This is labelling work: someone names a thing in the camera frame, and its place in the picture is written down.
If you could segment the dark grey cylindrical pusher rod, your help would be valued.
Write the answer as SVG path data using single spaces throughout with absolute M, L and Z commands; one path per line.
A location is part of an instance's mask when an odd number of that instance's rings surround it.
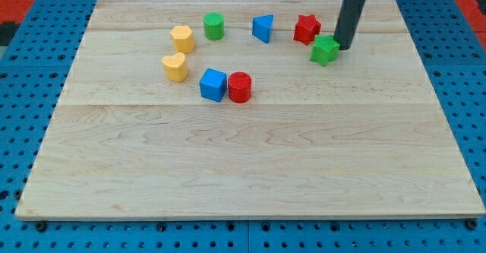
M 333 35 L 334 40 L 340 44 L 340 50 L 348 50 L 351 48 L 365 1 L 342 0 Z

